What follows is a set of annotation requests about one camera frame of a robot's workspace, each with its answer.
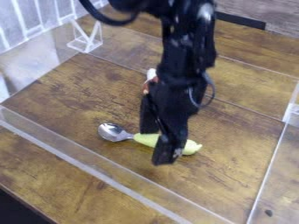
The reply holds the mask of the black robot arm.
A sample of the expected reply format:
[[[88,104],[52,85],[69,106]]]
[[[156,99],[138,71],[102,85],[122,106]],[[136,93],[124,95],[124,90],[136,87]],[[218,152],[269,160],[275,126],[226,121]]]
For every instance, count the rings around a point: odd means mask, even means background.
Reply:
[[[140,132],[158,133],[152,164],[169,165],[182,154],[188,119],[202,107],[210,85],[206,69],[213,67],[213,0],[110,0],[126,13],[145,12],[161,21],[162,57],[156,76],[144,84]]]

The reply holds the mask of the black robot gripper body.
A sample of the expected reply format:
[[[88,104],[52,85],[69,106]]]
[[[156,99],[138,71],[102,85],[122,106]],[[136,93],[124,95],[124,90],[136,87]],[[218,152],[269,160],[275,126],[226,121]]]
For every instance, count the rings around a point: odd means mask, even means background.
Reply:
[[[213,35],[194,33],[162,35],[162,57],[156,68],[157,82],[149,84],[149,101],[158,131],[188,133],[188,119],[202,108],[206,69],[216,59]]]

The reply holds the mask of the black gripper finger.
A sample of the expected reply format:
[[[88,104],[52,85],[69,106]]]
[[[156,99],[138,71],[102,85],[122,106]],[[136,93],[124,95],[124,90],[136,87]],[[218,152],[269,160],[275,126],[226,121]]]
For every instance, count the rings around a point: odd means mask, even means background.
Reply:
[[[177,157],[182,154],[185,143],[185,133],[178,135],[161,134],[153,147],[152,164],[154,166],[172,165]]]
[[[153,104],[150,103],[149,97],[146,95],[142,96],[142,100],[141,100],[141,104],[140,104],[138,127],[140,127],[141,134],[153,134],[158,131]]]

